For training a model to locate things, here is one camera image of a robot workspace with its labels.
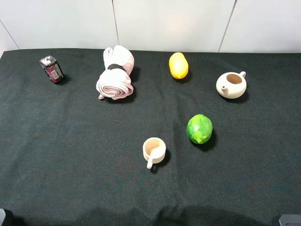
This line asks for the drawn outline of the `grey base corner left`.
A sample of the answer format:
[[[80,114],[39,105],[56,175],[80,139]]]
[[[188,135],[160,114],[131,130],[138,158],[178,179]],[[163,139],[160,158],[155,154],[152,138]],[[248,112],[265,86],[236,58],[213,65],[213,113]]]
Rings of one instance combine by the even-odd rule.
[[[6,209],[0,209],[0,226],[12,226],[13,222],[13,213]]]

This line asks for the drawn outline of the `grey base corner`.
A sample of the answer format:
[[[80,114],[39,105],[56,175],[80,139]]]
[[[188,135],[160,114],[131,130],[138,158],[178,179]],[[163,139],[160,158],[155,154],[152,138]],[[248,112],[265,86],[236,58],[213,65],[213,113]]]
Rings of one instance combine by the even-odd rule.
[[[6,209],[0,209],[0,226],[12,226],[13,222],[13,213]]]
[[[301,215],[283,214],[272,220],[273,226],[301,226]]]

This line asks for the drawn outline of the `beige ceramic teapot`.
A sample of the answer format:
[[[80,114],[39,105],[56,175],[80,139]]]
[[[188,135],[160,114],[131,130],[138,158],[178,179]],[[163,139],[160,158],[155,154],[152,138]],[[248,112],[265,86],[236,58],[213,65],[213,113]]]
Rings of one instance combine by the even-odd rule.
[[[222,74],[216,82],[217,92],[224,98],[236,99],[241,97],[247,87],[245,80],[246,72],[228,72]]]

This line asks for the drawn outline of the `green papaya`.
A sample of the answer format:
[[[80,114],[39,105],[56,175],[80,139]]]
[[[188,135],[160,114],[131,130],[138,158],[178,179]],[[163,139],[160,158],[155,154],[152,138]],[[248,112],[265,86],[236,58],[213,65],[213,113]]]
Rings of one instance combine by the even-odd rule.
[[[211,120],[203,114],[193,116],[187,124],[186,134],[190,141],[195,144],[206,143],[212,135],[213,124]]]

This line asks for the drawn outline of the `red black tin box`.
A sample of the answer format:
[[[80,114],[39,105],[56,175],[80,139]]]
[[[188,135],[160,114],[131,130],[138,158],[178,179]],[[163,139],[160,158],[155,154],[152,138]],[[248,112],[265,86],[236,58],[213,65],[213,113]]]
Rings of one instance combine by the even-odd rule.
[[[53,56],[46,56],[39,61],[47,77],[57,84],[64,78],[63,71],[58,61]]]

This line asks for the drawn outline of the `rolled pink towel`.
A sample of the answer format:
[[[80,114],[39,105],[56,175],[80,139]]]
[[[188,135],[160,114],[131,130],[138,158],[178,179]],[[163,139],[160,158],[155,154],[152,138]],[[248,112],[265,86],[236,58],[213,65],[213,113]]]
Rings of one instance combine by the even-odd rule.
[[[103,52],[103,61],[105,70],[96,83],[98,99],[107,97],[118,100],[131,95],[134,88],[130,75],[135,63],[132,53],[121,45],[107,47]]]

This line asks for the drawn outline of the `beige cup with handle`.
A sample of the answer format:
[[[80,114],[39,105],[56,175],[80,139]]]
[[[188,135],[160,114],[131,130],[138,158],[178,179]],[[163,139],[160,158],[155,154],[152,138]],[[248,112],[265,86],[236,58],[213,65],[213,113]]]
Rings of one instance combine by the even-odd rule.
[[[147,161],[147,169],[151,169],[153,164],[163,161],[166,155],[166,144],[158,137],[150,137],[143,144],[143,157]]]

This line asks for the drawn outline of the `orange yellow papaya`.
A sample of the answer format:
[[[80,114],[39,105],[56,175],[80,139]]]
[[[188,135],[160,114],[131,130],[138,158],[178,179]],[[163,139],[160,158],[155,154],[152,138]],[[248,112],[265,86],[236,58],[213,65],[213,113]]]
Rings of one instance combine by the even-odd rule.
[[[189,71],[189,65],[183,53],[175,52],[170,56],[169,69],[172,77],[177,80],[186,77]]]

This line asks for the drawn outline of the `grey base corner right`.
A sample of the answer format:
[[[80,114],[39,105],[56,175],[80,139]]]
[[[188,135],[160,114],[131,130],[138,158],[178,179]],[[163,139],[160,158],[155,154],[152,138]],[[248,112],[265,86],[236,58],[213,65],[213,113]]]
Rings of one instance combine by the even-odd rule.
[[[301,215],[283,214],[272,220],[273,226],[301,226]]]

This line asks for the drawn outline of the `black tablecloth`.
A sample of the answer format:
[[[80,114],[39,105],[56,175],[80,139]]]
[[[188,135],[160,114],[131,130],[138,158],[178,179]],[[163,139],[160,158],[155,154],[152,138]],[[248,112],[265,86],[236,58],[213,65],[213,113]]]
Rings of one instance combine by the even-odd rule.
[[[16,226],[271,226],[301,212],[300,54],[134,51],[134,92],[99,100],[101,49],[26,49],[0,59],[0,206]],[[53,56],[64,78],[40,65]],[[236,99],[216,90],[246,72]],[[197,114],[213,124],[195,144]],[[143,144],[166,144],[147,169]]]

